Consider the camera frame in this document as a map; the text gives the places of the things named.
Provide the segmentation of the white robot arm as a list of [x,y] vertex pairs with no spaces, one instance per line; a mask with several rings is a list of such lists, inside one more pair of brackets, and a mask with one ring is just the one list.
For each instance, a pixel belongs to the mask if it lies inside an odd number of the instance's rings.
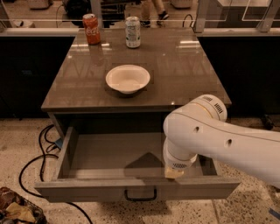
[[280,133],[227,123],[216,96],[203,94],[164,120],[165,166],[182,172],[200,154],[280,187]]

